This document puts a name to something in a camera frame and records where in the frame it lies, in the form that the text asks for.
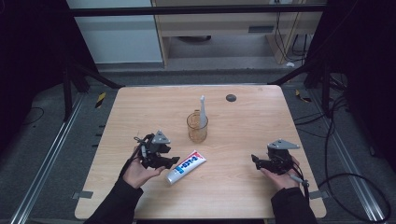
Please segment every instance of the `person's arm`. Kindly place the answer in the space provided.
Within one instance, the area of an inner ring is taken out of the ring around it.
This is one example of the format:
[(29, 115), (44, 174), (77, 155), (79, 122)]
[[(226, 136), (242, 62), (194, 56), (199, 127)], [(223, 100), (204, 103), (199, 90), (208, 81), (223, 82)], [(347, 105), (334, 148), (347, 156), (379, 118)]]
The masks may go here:
[(300, 188), (281, 189), (271, 203), (276, 224), (318, 223)]
[(316, 224), (317, 219), (300, 190), (300, 184), (290, 178), (296, 175), (293, 170), (283, 175), (271, 173), (261, 168), (262, 173), (272, 180), (277, 193), (271, 199), (276, 224)]
[(84, 224), (131, 224), (134, 209), (143, 194), (142, 187), (149, 179), (160, 175), (165, 167), (148, 170), (138, 158), (129, 159), (113, 189)]
[(92, 216), (84, 223), (131, 224), (134, 220), (134, 209), (142, 194), (141, 188), (134, 189), (119, 178)]

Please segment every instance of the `metal bracket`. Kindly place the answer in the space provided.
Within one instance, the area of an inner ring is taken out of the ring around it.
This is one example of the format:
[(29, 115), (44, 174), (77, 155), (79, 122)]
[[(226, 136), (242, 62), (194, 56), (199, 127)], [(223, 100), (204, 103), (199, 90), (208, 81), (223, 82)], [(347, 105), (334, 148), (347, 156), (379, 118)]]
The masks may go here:
[(170, 144), (171, 141), (163, 134), (161, 130), (159, 130), (154, 138), (152, 139), (152, 143), (154, 144)]
[(297, 148), (300, 148), (299, 145), (295, 145), (295, 144), (285, 141), (281, 138), (279, 138), (278, 140), (276, 140), (273, 143), (268, 144), (268, 147), (273, 148), (273, 149), (297, 149)]
[(72, 199), (80, 199), (80, 198), (86, 198), (90, 199), (93, 195), (92, 191), (81, 191), (81, 192), (74, 192), (72, 195)]
[(330, 194), (326, 190), (324, 191), (317, 190), (317, 191), (309, 192), (309, 198), (311, 200), (316, 198), (325, 199), (325, 198), (330, 198)]

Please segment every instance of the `toothpaste tube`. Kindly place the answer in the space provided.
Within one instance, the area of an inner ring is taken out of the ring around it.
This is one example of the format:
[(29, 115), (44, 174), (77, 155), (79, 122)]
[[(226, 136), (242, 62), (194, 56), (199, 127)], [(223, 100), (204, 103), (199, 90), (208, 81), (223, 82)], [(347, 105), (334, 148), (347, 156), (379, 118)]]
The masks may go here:
[(194, 150), (183, 162), (175, 167), (169, 174), (166, 176), (169, 183), (172, 185), (177, 182), (181, 177), (191, 172), (197, 166), (204, 163), (206, 159), (196, 150)]

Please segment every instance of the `wooden table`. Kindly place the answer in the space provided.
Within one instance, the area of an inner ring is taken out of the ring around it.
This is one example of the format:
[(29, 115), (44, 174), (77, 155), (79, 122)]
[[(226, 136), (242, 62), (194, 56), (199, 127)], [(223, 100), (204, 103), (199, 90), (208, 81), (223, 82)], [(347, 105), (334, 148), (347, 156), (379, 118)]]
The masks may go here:
[[(226, 96), (234, 94), (235, 102)], [(194, 144), (187, 133), (187, 116), (200, 108), (205, 96), (209, 119), (208, 136)], [(162, 130), (171, 140), (169, 153), (184, 160), (195, 149), (205, 163), (169, 185), (165, 170), (150, 179), (136, 210), (136, 219), (161, 218), (271, 218), (270, 199), (276, 190), (256, 170), (250, 154), (268, 159), (268, 143), (278, 138), (301, 146), (290, 150), (301, 164), (310, 191), (317, 184), (295, 129), (282, 90), (278, 86), (167, 86), (132, 87), (119, 90), (97, 149), (84, 191), (90, 199), (80, 198), (77, 218), (88, 218), (114, 186), (120, 169), (137, 145), (135, 136)], [(321, 199), (311, 200), (317, 217), (326, 209)]]

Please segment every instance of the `aluminum rail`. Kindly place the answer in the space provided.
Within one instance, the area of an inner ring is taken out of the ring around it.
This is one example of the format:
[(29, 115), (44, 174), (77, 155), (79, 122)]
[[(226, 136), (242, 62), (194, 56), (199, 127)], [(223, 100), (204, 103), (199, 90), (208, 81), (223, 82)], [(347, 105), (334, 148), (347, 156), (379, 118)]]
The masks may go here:
[(20, 206), (14, 213), (11, 218), (11, 224), (23, 224), (26, 222), (27, 218), (29, 217), (30, 212), (35, 205), (35, 201), (38, 198), (41, 190), (44, 187), (44, 184), (47, 180), (47, 177), (50, 174), (53, 164), (58, 157), (59, 152), (64, 144), (64, 140), (66, 136), (69, 134), (69, 131), (77, 117), (78, 111), (81, 108), (81, 103), (84, 98), (83, 93), (78, 94), (78, 98), (75, 101), (74, 111), (71, 114), (69, 120), (65, 121), (58, 132), (55, 140), (52, 143), (52, 146), (49, 149), (49, 152), (44, 159), (43, 163), (41, 164), (40, 169), (35, 176), (33, 183), (31, 184), (30, 188), (28, 189), (27, 193), (25, 194)]
[[(315, 91), (308, 90), (310, 95), (313, 96), (313, 100), (319, 111), (322, 111), (320, 107), (320, 96), (319, 93)], [(326, 117), (323, 117), (323, 121), (326, 124), (327, 128), (330, 128), (330, 121)], [(343, 163), (344, 169), (352, 174), (361, 175), (361, 171), (353, 161), (352, 156), (349, 154), (347, 147), (344, 145), (343, 140), (339, 133), (335, 130), (333, 135), (331, 136), (332, 142), (334, 143), (335, 150)], [(380, 219), (384, 219), (384, 214), (375, 199), (374, 194), (371, 192), (368, 184), (362, 180), (357, 179), (356, 177), (350, 177), (350, 182), (358, 195), (358, 198), (361, 201), (361, 205), (363, 206), (366, 215), (372, 221), (378, 221)]]
[(265, 13), (265, 12), (317, 12), (324, 11), (326, 4), (285, 5), (228, 5), (192, 7), (113, 7), (113, 8), (71, 8), (68, 10), (45, 9), (46, 14), (73, 17), (142, 16), (174, 14), (215, 13)]

